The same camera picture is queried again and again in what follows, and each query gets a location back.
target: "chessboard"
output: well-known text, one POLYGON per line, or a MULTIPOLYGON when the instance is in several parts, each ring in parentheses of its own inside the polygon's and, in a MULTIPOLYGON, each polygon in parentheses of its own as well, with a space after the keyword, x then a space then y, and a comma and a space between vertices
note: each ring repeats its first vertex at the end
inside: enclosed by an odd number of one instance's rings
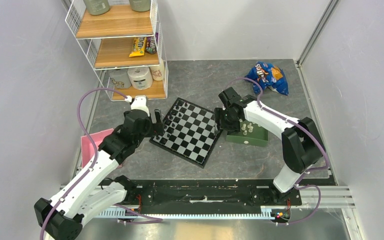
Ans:
POLYGON ((163 136, 149 141, 204 168, 222 133, 216 130, 214 112, 179 97, 163 122, 163 136))

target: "white container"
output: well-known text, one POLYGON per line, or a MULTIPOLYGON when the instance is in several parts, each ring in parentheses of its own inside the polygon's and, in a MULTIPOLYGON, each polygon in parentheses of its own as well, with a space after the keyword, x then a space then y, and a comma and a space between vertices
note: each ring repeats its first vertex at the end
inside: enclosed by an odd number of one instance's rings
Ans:
POLYGON ((147 66, 129 68, 127 74, 131 85, 137 90, 145 90, 152 85, 153 78, 147 66))
POLYGON ((152 78, 155 81, 162 81, 164 76, 166 75, 166 67, 164 67, 164 61, 162 59, 159 60, 158 66, 150 66, 152 78))

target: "candy package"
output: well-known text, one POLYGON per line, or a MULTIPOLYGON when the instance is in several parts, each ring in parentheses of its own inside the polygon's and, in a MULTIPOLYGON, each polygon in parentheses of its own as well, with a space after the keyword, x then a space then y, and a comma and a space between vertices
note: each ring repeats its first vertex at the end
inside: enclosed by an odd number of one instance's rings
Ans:
POLYGON ((128 55, 129 57, 138 57, 145 55, 145 42, 147 38, 135 37, 133 41, 133 47, 131 48, 131 53, 128 55))
POLYGON ((157 52, 158 32, 155 33, 155 37, 148 37, 146 39, 145 52, 149 54, 155 54, 157 52))
MULTIPOLYGON (((268 87, 274 92, 289 95, 288 82, 284 71, 271 63, 258 61, 245 78, 256 81, 263 90, 268 87)), ((252 89, 255 94, 260 93, 259 87, 254 83, 252 89)))

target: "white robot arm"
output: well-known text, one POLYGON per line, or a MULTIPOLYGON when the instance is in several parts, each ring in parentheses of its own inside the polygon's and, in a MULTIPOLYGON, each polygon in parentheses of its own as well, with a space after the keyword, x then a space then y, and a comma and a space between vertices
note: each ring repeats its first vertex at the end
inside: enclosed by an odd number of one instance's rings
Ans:
POLYGON ((220 93, 223 108, 215 109, 215 119, 220 130, 239 132, 240 119, 256 123, 282 141, 285 165, 273 180, 273 198, 282 198, 301 175, 316 163, 322 153, 314 142, 294 122, 309 131, 321 145, 322 139, 314 121, 308 117, 298 119, 258 103, 251 95, 241 97, 232 87, 220 93))
POLYGON ((45 230, 55 240, 75 239, 85 224, 109 206, 124 201, 134 187, 128 178, 119 176, 108 187, 89 196, 111 171, 135 152, 144 138, 163 134, 161 112, 158 109, 154 111, 156 123, 153 123, 146 96, 137 96, 130 108, 130 111, 124 112, 124 123, 99 145, 97 160, 94 162, 92 157, 74 179, 50 200, 40 198, 35 203, 34 210, 41 227, 51 214, 45 230))

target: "doritos bag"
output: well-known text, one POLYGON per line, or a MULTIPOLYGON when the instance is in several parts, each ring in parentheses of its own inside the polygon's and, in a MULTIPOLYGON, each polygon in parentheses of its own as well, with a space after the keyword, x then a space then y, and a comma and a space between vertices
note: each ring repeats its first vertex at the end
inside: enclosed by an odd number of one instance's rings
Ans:
MULTIPOLYGON (((277 93, 289 95, 288 82, 284 71, 271 63, 258 61, 245 78, 256 81, 263 90, 268 87, 277 93)), ((254 83, 252 84, 252 89, 255 94, 260 93, 259 87, 254 83)))

